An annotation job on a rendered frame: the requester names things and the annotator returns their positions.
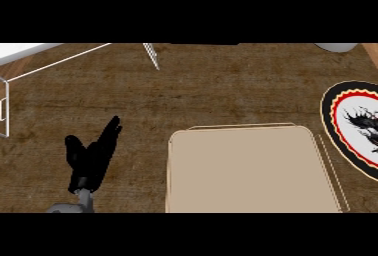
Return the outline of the black rimmed patterned plate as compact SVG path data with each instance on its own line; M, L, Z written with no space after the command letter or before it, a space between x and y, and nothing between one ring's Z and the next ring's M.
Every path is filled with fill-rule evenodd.
M344 81L331 86L321 100L321 120L343 157L378 181L378 85Z

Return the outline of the beige tray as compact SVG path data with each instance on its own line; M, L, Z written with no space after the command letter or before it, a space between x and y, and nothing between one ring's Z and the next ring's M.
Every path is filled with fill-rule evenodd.
M169 213L340 213L310 130L194 127L169 141Z

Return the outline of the grey round object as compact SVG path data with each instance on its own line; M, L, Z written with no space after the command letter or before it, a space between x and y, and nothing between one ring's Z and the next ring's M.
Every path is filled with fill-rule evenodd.
M346 53L349 52L356 46L356 43L316 43L316 46L335 53Z

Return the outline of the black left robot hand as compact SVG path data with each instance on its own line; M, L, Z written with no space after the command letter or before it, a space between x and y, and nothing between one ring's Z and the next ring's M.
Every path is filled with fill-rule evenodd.
M120 117L114 116L102 134L89 146L84 146L77 136L65 137L67 162L73 168L68 191L77 194L81 189L95 192L102 184L117 147L123 126Z

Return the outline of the white appliance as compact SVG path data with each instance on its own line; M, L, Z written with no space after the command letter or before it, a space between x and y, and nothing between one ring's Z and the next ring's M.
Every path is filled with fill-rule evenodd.
M59 43L0 43L0 66L59 46Z

